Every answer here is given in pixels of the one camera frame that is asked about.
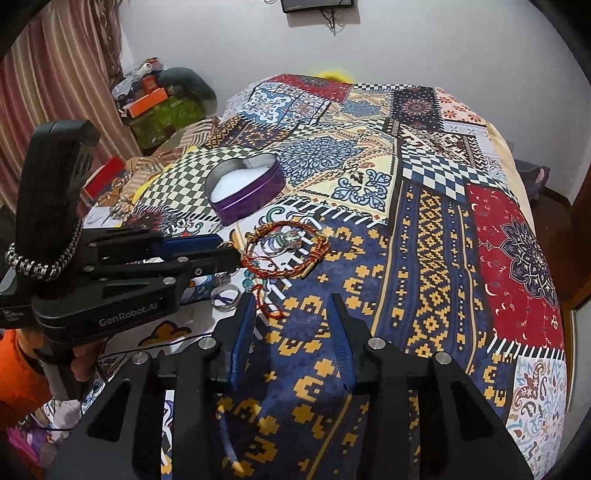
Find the red paisley pattern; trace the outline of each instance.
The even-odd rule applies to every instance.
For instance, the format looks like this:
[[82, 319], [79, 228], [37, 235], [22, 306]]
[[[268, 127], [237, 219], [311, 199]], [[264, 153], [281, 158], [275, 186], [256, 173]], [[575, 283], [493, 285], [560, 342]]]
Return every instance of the red paisley pattern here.
[[321, 98], [342, 102], [347, 98], [352, 85], [348, 83], [335, 82], [318, 77], [306, 77], [303, 75], [277, 75], [270, 79], [270, 82], [284, 82], [298, 87], [308, 93], [313, 93]]
[[[515, 342], [529, 347], [563, 349], [560, 308], [558, 302], [553, 301], [556, 294], [549, 274], [539, 275], [538, 269], [533, 271], [533, 277], [519, 281], [521, 277], [516, 272], [527, 273], [529, 265], [516, 264], [519, 260], [512, 259], [506, 248], [509, 241], [506, 232], [510, 231], [508, 226], [518, 223], [531, 236], [531, 242], [524, 244], [524, 249], [529, 248], [532, 258], [538, 259], [538, 263], [539, 256], [543, 259], [519, 207], [497, 190], [475, 185], [467, 185], [466, 190], [476, 223], [480, 271], [492, 311], [493, 332], [498, 338], [506, 339], [508, 344]], [[552, 295], [542, 296], [539, 293], [543, 291], [539, 288], [540, 283], [550, 285]]]

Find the wall-mounted tv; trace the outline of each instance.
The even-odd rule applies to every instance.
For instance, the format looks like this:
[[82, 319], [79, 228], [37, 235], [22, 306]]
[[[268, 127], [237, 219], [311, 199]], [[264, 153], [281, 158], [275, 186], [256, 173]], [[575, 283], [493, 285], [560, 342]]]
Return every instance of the wall-mounted tv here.
[[286, 14], [320, 8], [351, 8], [354, 4], [355, 0], [281, 0], [281, 6]]

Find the beaded bracelet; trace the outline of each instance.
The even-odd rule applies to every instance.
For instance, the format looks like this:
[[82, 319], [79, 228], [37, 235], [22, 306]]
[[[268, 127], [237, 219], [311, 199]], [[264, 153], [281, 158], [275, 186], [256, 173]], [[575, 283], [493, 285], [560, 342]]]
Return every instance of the beaded bracelet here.
[[[269, 260], [269, 257], [264, 255], [251, 255], [257, 242], [269, 235], [273, 230], [282, 226], [292, 226], [295, 228], [301, 228], [314, 235], [315, 242], [314, 246], [310, 250], [310, 254], [301, 264], [296, 265], [293, 268], [281, 270], [272, 263], [274, 268], [268, 270], [265, 268], [257, 267], [253, 260]], [[267, 280], [269, 278], [292, 278], [300, 274], [308, 274], [310, 270], [316, 265], [322, 258], [328, 253], [330, 249], [330, 242], [328, 237], [321, 233], [318, 229], [306, 223], [296, 222], [294, 220], [280, 220], [278, 222], [269, 222], [255, 228], [253, 233], [248, 232], [246, 234], [246, 245], [244, 246], [245, 255], [242, 258], [242, 266], [247, 270], [254, 273], [258, 278]]]
[[[259, 240], [268, 236], [273, 230], [281, 228], [283, 226], [301, 228], [302, 230], [305, 230], [316, 237], [316, 241], [314, 242], [314, 246], [312, 247], [308, 258], [306, 258], [306, 260], [301, 264], [296, 265], [294, 268], [289, 268], [286, 270], [279, 269], [277, 264], [272, 261], [271, 265], [273, 265], [274, 267], [272, 270], [259, 268], [254, 264], [253, 260], [270, 260], [271, 257], [263, 255], [251, 255], [252, 251], [255, 248], [255, 245]], [[321, 233], [318, 229], [310, 225], [296, 222], [293, 220], [281, 220], [278, 222], [270, 222], [255, 228], [255, 231], [253, 233], [248, 232], [246, 234], [246, 245], [244, 246], [242, 266], [250, 272], [254, 273], [258, 278], [261, 278], [263, 280], [267, 280], [269, 278], [292, 278], [300, 274], [302, 274], [302, 276], [305, 277], [312, 270], [312, 268], [314, 268], [314, 266], [320, 260], [322, 260], [322, 258], [328, 253], [329, 249], [330, 242], [328, 237]], [[280, 320], [283, 318], [283, 312], [281, 311], [278, 305], [274, 303], [267, 304], [264, 302], [262, 298], [262, 284], [255, 285], [252, 291], [255, 295], [257, 310], [260, 310], [262, 314], [269, 319]], [[271, 310], [270, 305], [274, 305], [276, 309]]]

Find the black handheld controller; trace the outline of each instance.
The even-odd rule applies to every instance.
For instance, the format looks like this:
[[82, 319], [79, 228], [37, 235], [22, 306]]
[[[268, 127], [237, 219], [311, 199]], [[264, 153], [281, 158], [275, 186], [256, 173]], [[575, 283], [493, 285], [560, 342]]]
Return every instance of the black handheld controller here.
[[[25, 261], [53, 265], [69, 247], [80, 226], [76, 208], [99, 138], [99, 131], [89, 121], [50, 122], [33, 132], [22, 168], [12, 246], [14, 255], [21, 257], [22, 268], [9, 269], [0, 283], [1, 328], [36, 325], [31, 297], [49, 282], [32, 276], [34, 265]], [[63, 377], [66, 372], [68, 396], [82, 393], [84, 384], [69, 371], [73, 359], [70, 348], [48, 344], [38, 354], [50, 385], [55, 383], [52, 377]], [[64, 392], [55, 394], [64, 396]]]
[[[194, 277], [234, 272], [218, 235], [165, 238], [132, 228], [82, 229], [76, 207], [99, 133], [88, 121], [37, 127], [22, 171], [0, 328], [40, 328], [36, 351], [55, 398], [80, 398], [72, 348], [176, 312]], [[142, 262], [160, 257], [162, 262]]]

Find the braided paracord wrap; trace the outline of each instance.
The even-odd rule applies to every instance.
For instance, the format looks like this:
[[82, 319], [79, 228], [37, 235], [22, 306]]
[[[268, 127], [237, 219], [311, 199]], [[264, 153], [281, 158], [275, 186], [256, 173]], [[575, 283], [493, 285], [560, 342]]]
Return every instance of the braided paracord wrap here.
[[78, 220], [74, 225], [74, 233], [68, 243], [68, 246], [58, 259], [51, 265], [42, 264], [35, 260], [29, 260], [22, 255], [17, 254], [14, 248], [14, 243], [10, 244], [6, 252], [7, 263], [14, 268], [17, 273], [26, 275], [27, 277], [35, 278], [36, 280], [55, 280], [60, 273], [66, 268], [78, 247], [80, 234], [82, 233], [82, 220]]

